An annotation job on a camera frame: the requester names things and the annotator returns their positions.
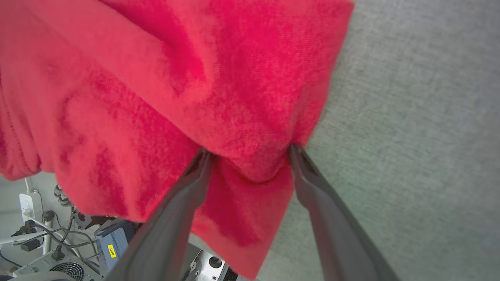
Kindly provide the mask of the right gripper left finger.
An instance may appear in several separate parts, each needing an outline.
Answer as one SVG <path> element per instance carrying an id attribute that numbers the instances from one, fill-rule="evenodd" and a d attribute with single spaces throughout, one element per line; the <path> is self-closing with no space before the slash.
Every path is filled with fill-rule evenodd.
<path id="1" fill-rule="evenodd" d="M 195 211 L 205 201 L 214 156 L 202 148 L 133 238 L 106 281 L 178 281 Z"/>

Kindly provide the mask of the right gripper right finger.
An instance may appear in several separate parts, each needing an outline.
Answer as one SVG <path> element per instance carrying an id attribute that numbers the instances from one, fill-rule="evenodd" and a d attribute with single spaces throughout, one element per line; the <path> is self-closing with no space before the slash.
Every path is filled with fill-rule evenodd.
<path id="1" fill-rule="evenodd" d="M 299 144 L 289 148 L 298 200 L 309 212 L 326 281 L 398 281 L 343 200 Z"/>

